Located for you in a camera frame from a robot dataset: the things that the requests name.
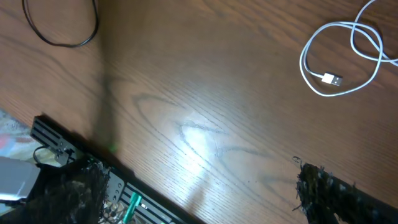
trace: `green pen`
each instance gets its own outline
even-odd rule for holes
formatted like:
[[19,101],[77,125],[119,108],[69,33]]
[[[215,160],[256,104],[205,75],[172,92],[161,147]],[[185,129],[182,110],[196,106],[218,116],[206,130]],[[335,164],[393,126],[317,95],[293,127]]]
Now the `green pen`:
[[132,193],[130,198],[130,206],[126,211],[126,214],[124,215],[123,223],[128,223],[129,221],[131,221],[131,218],[134,215],[134,211],[141,202],[141,199],[142,199],[141,195],[138,195],[135,192]]

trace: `black wire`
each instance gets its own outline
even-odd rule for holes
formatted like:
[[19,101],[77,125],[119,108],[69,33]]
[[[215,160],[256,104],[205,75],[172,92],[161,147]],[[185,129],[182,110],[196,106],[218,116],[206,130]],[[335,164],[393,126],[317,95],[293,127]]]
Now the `black wire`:
[[32,18],[30,18],[30,13],[29,13],[29,8],[27,5],[27,0],[22,0],[22,8],[24,10],[24,14],[25,17],[27,19],[27,22],[29,23],[30,27],[33,29],[33,31],[37,34],[37,36],[40,37],[40,39],[42,39],[44,42],[52,45],[52,46],[56,46],[56,47],[68,47],[68,48],[74,48],[74,47],[81,47],[85,44],[87,44],[89,41],[91,41],[95,34],[97,34],[98,31],[98,12],[97,12],[97,7],[95,5],[95,0],[93,0],[93,7],[94,7],[94,14],[95,14],[95,27],[94,27],[94,31],[93,33],[82,43],[80,44],[57,44],[57,43],[53,43],[49,40],[47,40],[37,29],[37,27],[35,26],[35,24],[33,23]]
[[36,151],[38,151],[39,149],[46,149],[47,146],[40,146],[37,147],[34,151],[33,151],[33,159],[36,161],[36,163],[41,164],[41,162],[39,161],[39,158],[37,158],[36,156]]

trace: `wooden table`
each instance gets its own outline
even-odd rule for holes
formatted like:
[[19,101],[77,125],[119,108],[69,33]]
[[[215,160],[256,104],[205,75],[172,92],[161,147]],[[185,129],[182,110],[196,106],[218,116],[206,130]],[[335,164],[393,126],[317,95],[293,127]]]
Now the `wooden table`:
[[[306,223],[291,158],[398,206],[398,68],[367,87],[323,98],[299,55],[326,22],[353,20],[364,2],[131,0],[99,3],[100,29],[79,49],[52,47],[27,25],[20,1],[0,2],[0,107],[31,124],[46,113],[101,144],[138,178],[207,223]],[[79,42],[94,26],[87,1],[29,0],[40,31]],[[386,52],[398,49],[398,3],[375,2]],[[358,35],[358,45],[370,50]],[[349,30],[314,41],[314,71],[365,82],[375,63],[349,46]]]

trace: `white usb cable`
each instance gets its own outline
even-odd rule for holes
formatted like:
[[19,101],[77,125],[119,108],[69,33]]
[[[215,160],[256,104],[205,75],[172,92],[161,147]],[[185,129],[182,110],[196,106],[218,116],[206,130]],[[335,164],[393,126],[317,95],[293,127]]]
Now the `white usb cable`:
[[[369,83],[374,79],[374,77],[377,75],[377,72],[379,71],[381,62],[389,62],[389,63],[391,63],[391,64],[393,64],[393,65],[395,65],[395,66],[398,66],[398,63],[396,63],[396,62],[398,61],[398,58],[397,58],[397,59],[390,59],[390,58],[383,52],[383,42],[382,42],[382,40],[381,40],[380,34],[379,34],[375,29],[373,29],[372,27],[370,27],[370,26],[368,26],[368,25],[365,25],[365,24],[358,23],[359,17],[361,17],[361,14],[363,13],[363,11],[364,11],[370,4],[372,4],[374,1],[376,1],[376,0],[370,0],[370,1],[360,10],[360,12],[359,12],[358,15],[356,16],[356,19],[355,19],[354,22],[345,22],[345,21],[342,21],[342,22],[331,22],[331,23],[325,24],[325,25],[321,26],[321,28],[319,28],[319,29],[312,35],[312,37],[311,37],[310,40],[307,42],[307,44],[305,44],[304,49],[303,49],[303,51],[301,52],[301,55],[300,55],[300,70],[301,70],[301,74],[302,74],[302,76],[303,76],[305,82],[307,83],[307,85],[308,85],[316,94],[321,95],[321,96],[340,96],[340,95],[344,95],[344,94],[347,94],[347,93],[354,92],[354,91],[356,91],[356,90],[358,90],[358,89],[360,89],[360,88],[366,86],[367,84],[369,84]],[[311,75],[314,75],[314,76],[316,76],[316,77],[321,78],[323,82],[328,83],[328,84],[333,84],[333,85],[340,85],[340,84],[341,84],[341,82],[343,81],[343,79],[342,79],[341,77],[337,77],[336,75],[332,75],[332,74],[329,74],[329,73],[325,73],[324,75],[315,73],[315,72],[311,71],[311,70],[308,68],[308,65],[307,65],[307,53],[308,53],[308,49],[310,48],[313,39],[314,39],[315,36],[317,36],[322,30],[324,30],[324,29],[326,29],[326,28],[328,28],[328,27],[331,27],[331,26],[340,26],[340,27],[345,27],[345,28],[351,29],[351,37],[350,37],[351,48],[352,48],[352,49],[355,51],[355,53],[357,53],[359,56],[364,57],[364,58],[369,59],[369,60],[376,61],[377,63],[376,63],[376,68],[374,69],[373,75],[370,77],[370,79],[369,79],[368,81],[366,81],[366,82],[363,83],[362,85],[360,85],[360,86],[358,86],[358,87],[356,87],[356,88],[353,88],[353,89],[351,89],[351,90],[342,91],[342,92],[339,92],[339,93],[325,94],[325,93],[319,92],[318,90],[316,90],[316,89],[311,85],[311,83],[308,81],[307,77],[306,77],[305,74],[304,74],[303,65],[304,65],[305,70],[306,70],[308,73],[310,73]],[[373,34],[374,34],[374,35],[376,36],[376,38],[377,38],[377,41],[379,42],[379,45],[377,45],[377,43],[375,43],[375,41],[373,40],[373,38],[372,38],[367,32],[365,32],[364,30],[362,30],[361,28],[358,28],[358,27],[362,27],[362,28],[365,28],[365,29],[370,30],[371,32],[373,32]],[[354,45],[354,33],[355,33],[355,31],[356,31],[356,32],[362,33],[366,38],[368,38],[368,40],[370,41],[370,43],[373,44],[374,48],[376,48],[376,50],[379,52],[379,56],[378,56],[377,58],[374,58],[374,57],[365,55],[364,53],[360,52],[360,51],[355,47],[355,45]]]

